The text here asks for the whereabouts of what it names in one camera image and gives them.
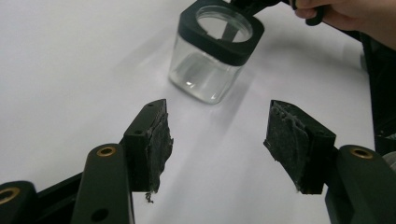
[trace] worn rubber pad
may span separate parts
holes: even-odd
[[[126,149],[132,191],[157,192],[160,187],[173,146],[167,118],[166,100],[145,105],[120,142]]]
[[[271,101],[265,146],[297,190],[320,194],[335,134],[295,105]]]

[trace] clear glass jar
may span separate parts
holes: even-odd
[[[237,9],[222,1],[197,1],[194,5],[199,3],[180,17],[169,78],[195,98],[217,104],[257,45],[263,27],[259,25],[257,38],[252,19]]]

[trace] black handle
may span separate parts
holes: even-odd
[[[296,0],[291,1],[291,7],[294,10],[297,9]],[[305,20],[305,23],[309,26],[316,26],[316,25],[320,24],[323,20],[324,7],[315,7],[315,9],[317,10],[317,15],[314,18]]]

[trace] screw hole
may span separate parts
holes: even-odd
[[[108,217],[108,210],[105,208],[102,209],[98,209],[96,210],[92,216],[91,216],[91,220],[93,222],[100,222],[105,220]]]
[[[116,153],[116,149],[114,147],[103,147],[97,151],[97,155],[100,157],[111,156]]]
[[[7,203],[13,200],[20,193],[18,188],[7,188],[0,190],[0,204]]]
[[[360,148],[352,148],[350,150],[350,152],[354,156],[362,158],[362,159],[370,160],[373,158],[373,154],[371,152],[369,152],[367,150],[360,149]]]

